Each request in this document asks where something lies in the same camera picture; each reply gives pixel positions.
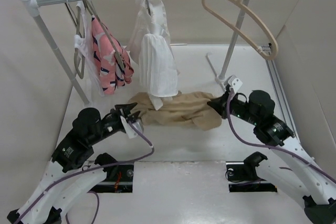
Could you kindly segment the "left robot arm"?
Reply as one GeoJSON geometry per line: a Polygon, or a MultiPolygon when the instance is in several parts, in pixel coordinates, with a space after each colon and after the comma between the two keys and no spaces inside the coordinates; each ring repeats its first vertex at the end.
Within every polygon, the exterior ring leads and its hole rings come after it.
{"type": "Polygon", "coordinates": [[[208,103],[209,93],[177,95],[155,109],[149,96],[140,92],[125,104],[115,105],[102,116],[98,109],[82,109],[71,130],[51,155],[37,188],[19,209],[7,215],[10,223],[61,223],[72,204],[92,187],[117,175],[121,161],[107,153],[97,156],[91,168],[84,168],[93,147],[117,133],[129,138],[143,136],[146,125],[177,126],[209,131],[222,118],[208,103]]]}

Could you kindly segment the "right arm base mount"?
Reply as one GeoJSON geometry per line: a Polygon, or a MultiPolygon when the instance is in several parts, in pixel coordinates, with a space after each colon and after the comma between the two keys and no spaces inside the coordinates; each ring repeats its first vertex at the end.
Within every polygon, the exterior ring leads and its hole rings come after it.
{"type": "Polygon", "coordinates": [[[256,168],[266,155],[254,152],[243,161],[226,162],[225,177],[230,193],[277,193],[277,187],[257,176],[256,168]]]}

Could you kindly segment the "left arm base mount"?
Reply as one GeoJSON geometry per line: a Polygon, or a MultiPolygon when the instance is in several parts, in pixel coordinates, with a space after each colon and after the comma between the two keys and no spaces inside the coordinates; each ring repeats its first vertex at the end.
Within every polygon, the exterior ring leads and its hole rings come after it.
{"type": "MultiPolygon", "coordinates": [[[[94,161],[86,161],[81,170],[86,170],[93,165],[106,165],[116,163],[117,160],[108,153],[97,156],[94,161]]],[[[95,193],[132,193],[134,164],[123,164],[103,169],[107,177],[95,185],[91,191],[95,193]]]]}

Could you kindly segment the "beige t shirt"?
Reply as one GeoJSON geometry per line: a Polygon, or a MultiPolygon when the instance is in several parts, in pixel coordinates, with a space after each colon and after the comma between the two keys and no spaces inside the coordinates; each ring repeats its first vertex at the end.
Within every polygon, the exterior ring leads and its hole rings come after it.
{"type": "Polygon", "coordinates": [[[207,103],[215,98],[207,92],[179,92],[156,110],[147,93],[139,92],[128,102],[136,103],[132,112],[140,112],[144,125],[177,126],[208,131],[221,126],[221,116],[207,103]]]}

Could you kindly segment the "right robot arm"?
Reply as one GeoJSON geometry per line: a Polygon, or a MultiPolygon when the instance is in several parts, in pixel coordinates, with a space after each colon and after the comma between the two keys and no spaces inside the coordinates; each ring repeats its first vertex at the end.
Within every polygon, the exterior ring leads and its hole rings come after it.
{"type": "Polygon", "coordinates": [[[246,101],[238,96],[230,88],[209,104],[223,119],[235,116],[252,124],[260,142],[250,146],[272,150],[291,171],[287,173],[271,164],[266,155],[255,152],[244,160],[244,175],[277,186],[304,210],[312,223],[335,223],[335,179],[315,163],[290,127],[274,115],[275,102],[267,92],[255,90],[246,101]]]}

